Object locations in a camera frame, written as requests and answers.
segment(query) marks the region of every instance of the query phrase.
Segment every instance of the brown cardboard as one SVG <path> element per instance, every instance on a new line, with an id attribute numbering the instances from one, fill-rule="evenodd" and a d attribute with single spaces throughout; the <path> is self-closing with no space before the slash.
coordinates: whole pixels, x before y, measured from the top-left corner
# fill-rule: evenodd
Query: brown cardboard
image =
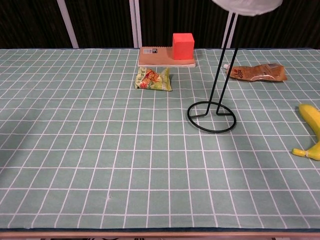
<path id="1" fill-rule="evenodd" d="M 141 47 L 138 67 L 195 67 L 196 61 L 192 59 L 174 60 L 173 48 L 163 46 Z"/>

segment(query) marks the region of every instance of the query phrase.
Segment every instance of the snack bag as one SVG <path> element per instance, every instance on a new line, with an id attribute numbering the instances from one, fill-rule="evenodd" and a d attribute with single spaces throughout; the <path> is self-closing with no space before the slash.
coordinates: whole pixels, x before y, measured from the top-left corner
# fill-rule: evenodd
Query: snack bag
<path id="1" fill-rule="evenodd" d="M 134 88 L 172 91 L 169 68 L 158 74 L 149 68 L 140 67 L 134 81 Z"/>
<path id="2" fill-rule="evenodd" d="M 229 71 L 229 65 L 225 64 L 226 74 Z M 257 66 L 234 66 L 232 67 L 230 77 L 245 81 L 285 81 L 287 80 L 285 67 L 277 63 L 261 64 Z"/>

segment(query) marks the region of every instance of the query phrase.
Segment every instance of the black curtain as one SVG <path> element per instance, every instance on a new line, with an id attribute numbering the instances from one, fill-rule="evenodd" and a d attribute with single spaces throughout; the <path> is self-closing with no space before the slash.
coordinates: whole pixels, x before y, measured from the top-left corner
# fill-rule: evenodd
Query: black curtain
<path id="1" fill-rule="evenodd" d="M 134 46 L 129 0 L 65 0 L 80 48 Z"/>
<path id="2" fill-rule="evenodd" d="M 0 0 L 0 48 L 72 48 L 57 0 Z"/>
<path id="3" fill-rule="evenodd" d="M 228 12 L 211 0 L 140 0 L 143 46 L 172 46 L 173 33 L 192 33 L 195 48 L 220 48 Z"/>
<path id="4" fill-rule="evenodd" d="M 320 49 L 320 1 L 283 0 L 263 15 L 238 16 L 231 47 Z"/>

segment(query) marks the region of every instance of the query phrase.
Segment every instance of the yellow banana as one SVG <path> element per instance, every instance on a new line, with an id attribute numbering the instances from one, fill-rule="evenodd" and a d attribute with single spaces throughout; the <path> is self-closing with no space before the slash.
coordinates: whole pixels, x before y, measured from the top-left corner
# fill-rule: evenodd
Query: yellow banana
<path id="1" fill-rule="evenodd" d="M 320 161 L 320 111 L 309 104 L 300 104 L 299 112 L 314 131 L 318 142 L 306 151 L 294 148 L 292 153 L 300 157 L 307 157 Z"/>

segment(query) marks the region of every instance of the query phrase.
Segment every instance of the white pole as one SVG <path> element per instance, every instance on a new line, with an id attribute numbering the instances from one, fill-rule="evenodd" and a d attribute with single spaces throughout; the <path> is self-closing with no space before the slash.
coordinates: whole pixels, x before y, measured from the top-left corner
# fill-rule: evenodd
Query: white pole
<path id="1" fill-rule="evenodd" d="M 130 3 L 130 15 L 132 26 L 133 47 L 138 47 L 138 33 L 137 33 L 137 20 L 136 20 L 136 7 L 135 0 L 129 0 Z"/>
<path id="2" fill-rule="evenodd" d="M 75 35 L 74 28 L 73 28 L 71 20 L 70 20 L 70 16 L 69 16 L 69 12 L 68 12 L 68 9 L 67 9 L 67 6 L 66 6 L 66 2 L 65 2 L 65 0 L 56 0 L 56 1 L 57 1 L 58 5 L 59 5 L 60 12 L 61 12 L 64 24 L 65 24 L 66 30 L 67 30 L 67 32 L 69 34 L 69 38 L 70 38 L 72 47 L 74 49 L 78 49 L 79 45 L 78 45 L 78 42 L 77 42 L 77 38 L 76 38 L 76 35 Z"/>
<path id="3" fill-rule="evenodd" d="M 140 8 L 139 8 L 139 0 L 134 0 L 135 6 L 135 19 L 136 19 L 136 31 L 138 35 L 138 47 L 142 47 L 142 37 L 141 37 L 141 23 L 140 23 Z"/>
<path id="4" fill-rule="evenodd" d="M 229 28 L 230 21 L 231 21 L 231 16 L 232 16 L 232 12 L 229 11 L 228 18 L 227 18 L 226 24 L 225 24 L 224 36 L 223 36 L 223 41 L 222 41 L 221 48 L 224 47 L 225 41 L 227 41 L 226 48 L 229 49 L 231 47 L 232 39 L 234 37 L 234 32 L 235 32 L 235 28 L 236 28 L 236 24 L 237 24 L 238 13 L 236 13 L 235 16 L 234 16 L 234 21 L 233 21 L 233 25 L 231 27 L 231 32 L 230 32 L 230 35 L 229 35 L 229 39 L 226 40 L 228 28 Z"/>

